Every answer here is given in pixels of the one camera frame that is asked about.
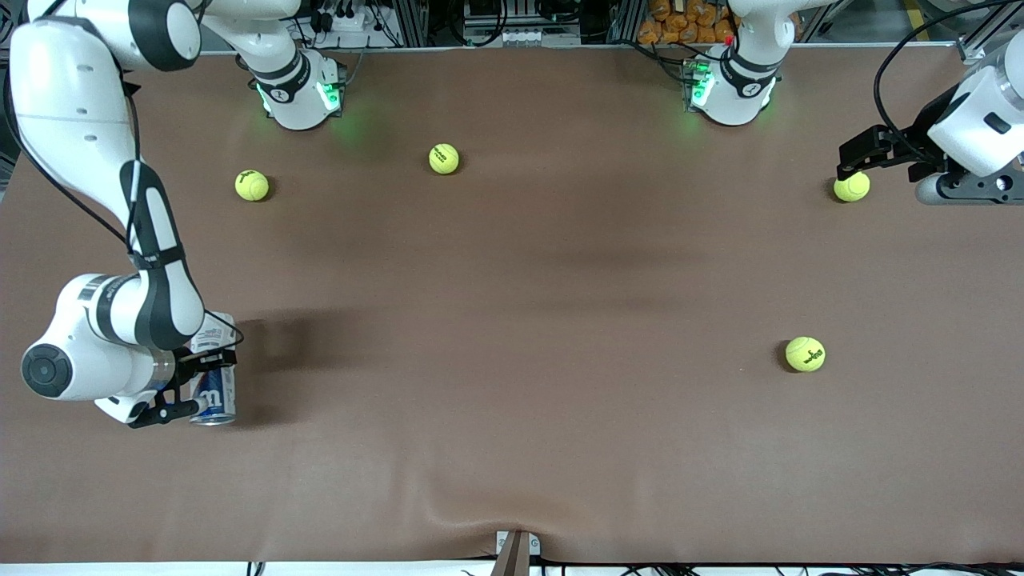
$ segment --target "blue and white can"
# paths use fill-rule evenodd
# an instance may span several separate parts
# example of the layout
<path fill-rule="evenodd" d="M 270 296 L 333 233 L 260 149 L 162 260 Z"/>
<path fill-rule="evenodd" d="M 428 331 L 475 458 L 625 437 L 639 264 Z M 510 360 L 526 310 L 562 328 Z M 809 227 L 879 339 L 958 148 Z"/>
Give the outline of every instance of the blue and white can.
<path fill-rule="evenodd" d="M 234 324 L 234 319 L 229 314 L 212 314 L 228 324 Z M 193 336 L 190 348 L 194 354 L 200 353 L 233 342 L 234 339 L 234 330 L 207 316 L 199 332 Z M 205 400 L 207 408 L 189 418 L 189 422 L 215 426 L 234 421 L 234 366 L 203 372 L 193 378 L 190 387 L 191 398 Z"/>

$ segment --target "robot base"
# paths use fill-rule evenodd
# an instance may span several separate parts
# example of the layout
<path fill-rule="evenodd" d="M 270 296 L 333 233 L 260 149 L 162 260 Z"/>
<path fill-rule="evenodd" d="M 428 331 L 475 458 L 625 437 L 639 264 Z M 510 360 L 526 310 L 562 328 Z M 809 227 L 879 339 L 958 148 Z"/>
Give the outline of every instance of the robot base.
<path fill-rule="evenodd" d="M 329 117 L 341 117 L 348 70 L 337 60 L 313 50 L 302 50 L 309 58 L 310 75 L 306 84 L 290 102 L 278 101 L 256 85 L 263 99 L 267 118 L 273 118 L 289 130 L 306 130 L 319 125 Z"/>
<path fill-rule="evenodd" d="M 714 46 L 708 53 L 714 57 L 725 52 L 724 46 Z M 683 100 L 686 110 L 699 112 L 713 122 L 725 126 L 740 126 L 757 118 L 758 113 L 768 106 L 775 80 L 755 97 L 742 97 L 736 89 L 725 81 L 720 63 L 697 56 L 686 60 L 684 79 L 693 80 L 692 85 L 683 86 Z"/>

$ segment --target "yellow-green tennis ball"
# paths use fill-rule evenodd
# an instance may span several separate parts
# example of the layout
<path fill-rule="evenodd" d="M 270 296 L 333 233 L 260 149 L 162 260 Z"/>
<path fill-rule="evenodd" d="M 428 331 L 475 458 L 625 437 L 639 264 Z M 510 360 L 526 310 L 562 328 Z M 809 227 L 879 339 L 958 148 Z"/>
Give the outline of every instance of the yellow-green tennis ball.
<path fill-rule="evenodd" d="M 785 361 L 801 372 L 814 372 L 825 363 L 825 347 L 810 336 L 800 336 L 785 346 Z"/>
<path fill-rule="evenodd" d="M 459 167 L 459 152 L 452 145 L 430 149 L 430 167 L 438 174 L 451 174 Z"/>
<path fill-rule="evenodd" d="M 239 177 L 234 178 L 234 192 L 249 202 L 259 202 L 270 192 L 270 182 L 256 170 L 243 170 Z"/>
<path fill-rule="evenodd" d="M 833 184 L 836 198 L 844 202 L 856 202 L 867 196 L 869 190 L 871 190 L 871 180 L 863 172 L 857 172 L 845 180 L 836 180 L 836 183 Z"/>

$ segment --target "white bracket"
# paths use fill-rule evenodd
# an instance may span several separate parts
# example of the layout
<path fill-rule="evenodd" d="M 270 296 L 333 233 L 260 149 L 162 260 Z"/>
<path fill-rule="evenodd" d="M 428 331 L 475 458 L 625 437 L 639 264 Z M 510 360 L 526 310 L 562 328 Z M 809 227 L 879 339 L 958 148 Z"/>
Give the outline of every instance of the white bracket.
<path fill-rule="evenodd" d="M 495 553 L 502 553 L 502 548 L 505 547 L 505 540 L 509 537 L 508 530 L 502 530 L 498 532 L 497 545 L 495 546 Z M 526 538 L 529 542 L 529 556 L 541 556 L 541 539 L 537 536 L 526 533 Z"/>

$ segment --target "brown table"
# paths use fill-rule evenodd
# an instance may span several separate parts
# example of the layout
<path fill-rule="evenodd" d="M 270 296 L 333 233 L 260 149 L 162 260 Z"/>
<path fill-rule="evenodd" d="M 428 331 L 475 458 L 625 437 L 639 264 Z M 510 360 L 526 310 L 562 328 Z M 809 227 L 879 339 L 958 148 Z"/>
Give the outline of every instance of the brown table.
<path fill-rule="evenodd" d="M 626 50 L 374 54 L 302 133 L 229 58 L 148 79 L 143 155 L 249 338 L 239 425 L 131 430 L 20 382 L 61 286 L 130 270 L 20 163 L 0 558 L 455 558 L 521 527 L 575 562 L 1020 560 L 1024 212 L 923 206 L 898 168 L 831 200 L 884 53 L 794 50 L 734 129 Z M 894 116 L 962 73 L 907 50 Z M 820 372 L 780 366 L 800 334 Z"/>

